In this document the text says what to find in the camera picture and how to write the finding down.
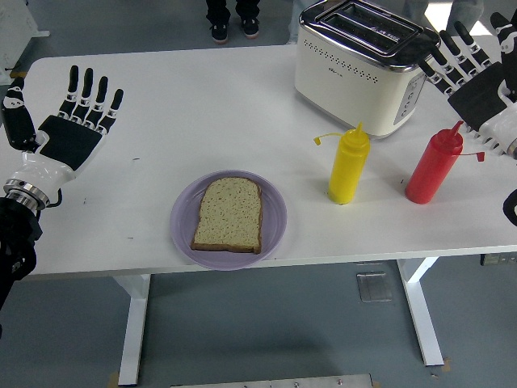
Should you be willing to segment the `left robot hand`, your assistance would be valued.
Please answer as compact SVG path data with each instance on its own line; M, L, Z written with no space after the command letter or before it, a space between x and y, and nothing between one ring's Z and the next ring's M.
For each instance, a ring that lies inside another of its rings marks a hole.
M115 91L106 105L108 78L94 84L94 71L72 66L69 85L56 114L36 128L23 98L24 79L16 78L1 102L1 114L9 145L21 152L22 166L10 181L33 187L48 200L74 180L95 156L116 122L124 91Z

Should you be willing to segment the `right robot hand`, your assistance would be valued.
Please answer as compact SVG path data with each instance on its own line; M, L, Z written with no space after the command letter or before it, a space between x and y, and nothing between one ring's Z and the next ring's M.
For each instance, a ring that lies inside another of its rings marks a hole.
M463 41L459 46L446 32L439 38L448 55L438 48L431 57L436 70L419 62L428 80L448 98L448 103L469 130L485 142L492 141L504 154L516 157L516 17L490 16L500 48L500 59L492 60L464 24L454 23Z

